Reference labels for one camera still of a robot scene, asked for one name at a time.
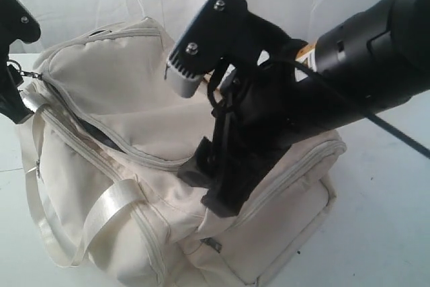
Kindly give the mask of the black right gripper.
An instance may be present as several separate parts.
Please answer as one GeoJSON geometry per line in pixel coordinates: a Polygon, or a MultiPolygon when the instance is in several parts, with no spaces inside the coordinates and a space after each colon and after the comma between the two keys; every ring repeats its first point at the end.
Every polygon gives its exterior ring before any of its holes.
{"type": "Polygon", "coordinates": [[[333,129],[322,119],[329,96],[318,90],[311,98],[304,90],[310,80],[295,78],[295,56],[305,41],[267,21],[249,25],[262,47],[257,63],[222,60],[211,71],[213,136],[177,172],[191,187],[208,187],[202,204],[220,217],[236,216],[292,145],[333,129]]]}

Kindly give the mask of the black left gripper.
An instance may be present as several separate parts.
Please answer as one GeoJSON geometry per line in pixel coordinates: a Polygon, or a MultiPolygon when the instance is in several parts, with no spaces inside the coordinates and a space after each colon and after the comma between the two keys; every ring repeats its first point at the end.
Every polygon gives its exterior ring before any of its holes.
{"type": "Polygon", "coordinates": [[[22,70],[22,66],[9,58],[9,46],[1,41],[1,114],[14,124],[24,123],[32,114],[26,107],[18,87],[23,84],[24,77],[33,77],[33,72],[22,70]]]}

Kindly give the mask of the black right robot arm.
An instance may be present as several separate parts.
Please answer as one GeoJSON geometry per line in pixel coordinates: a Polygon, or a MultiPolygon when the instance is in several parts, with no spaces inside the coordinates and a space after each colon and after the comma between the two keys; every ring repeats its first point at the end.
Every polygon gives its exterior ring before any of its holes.
{"type": "Polygon", "coordinates": [[[291,147],[367,119],[425,157],[429,149],[379,113],[429,90],[429,0],[381,0],[314,43],[249,11],[246,0],[207,0],[168,58],[183,97],[210,76],[215,119],[178,177],[206,189],[202,204],[236,216],[291,147]]]}

